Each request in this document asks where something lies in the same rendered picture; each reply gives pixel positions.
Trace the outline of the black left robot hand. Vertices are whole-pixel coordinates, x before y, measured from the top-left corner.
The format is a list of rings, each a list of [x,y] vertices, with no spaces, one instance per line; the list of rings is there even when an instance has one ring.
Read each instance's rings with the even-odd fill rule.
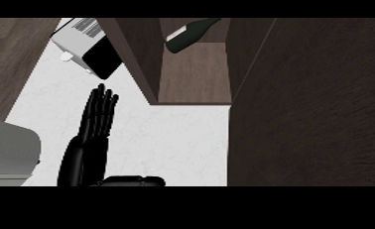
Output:
[[[104,84],[93,89],[79,134],[73,137],[61,164],[58,186],[164,186],[160,176],[105,177],[108,137],[118,95]]]

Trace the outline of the brown wooden cabinet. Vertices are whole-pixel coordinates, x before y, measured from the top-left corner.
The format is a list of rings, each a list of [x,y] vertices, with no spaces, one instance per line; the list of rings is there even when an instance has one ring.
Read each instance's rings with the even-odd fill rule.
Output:
[[[275,24],[273,18],[225,18],[180,53],[166,38],[192,18],[101,18],[111,45],[152,105],[229,105]]]

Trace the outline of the dark green wine bottle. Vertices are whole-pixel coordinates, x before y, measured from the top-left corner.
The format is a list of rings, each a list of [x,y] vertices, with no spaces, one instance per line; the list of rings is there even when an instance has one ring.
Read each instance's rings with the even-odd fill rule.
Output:
[[[191,47],[204,37],[210,28],[222,21],[222,18],[209,18],[194,21],[180,27],[166,38],[166,48],[177,54]]]

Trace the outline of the dark brown cabinet door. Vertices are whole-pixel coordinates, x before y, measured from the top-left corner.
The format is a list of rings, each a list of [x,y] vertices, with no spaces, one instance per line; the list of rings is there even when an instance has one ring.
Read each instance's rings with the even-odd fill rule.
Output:
[[[375,18],[278,19],[231,107],[229,186],[375,186]]]

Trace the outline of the white toaster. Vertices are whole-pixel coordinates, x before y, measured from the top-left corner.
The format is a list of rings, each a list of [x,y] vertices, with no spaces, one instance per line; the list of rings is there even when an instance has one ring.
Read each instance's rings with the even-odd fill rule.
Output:
[[[61,60],[73,60],[101,79],[108,79],[123,64],[96,18],[73,18],[52,34],[64,51]]]

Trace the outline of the brown wooden panel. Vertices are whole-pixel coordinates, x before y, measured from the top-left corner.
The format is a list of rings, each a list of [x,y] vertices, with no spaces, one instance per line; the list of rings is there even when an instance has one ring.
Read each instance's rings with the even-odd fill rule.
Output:
[[[20,97],[61,18],[0,18],[0,121]]]

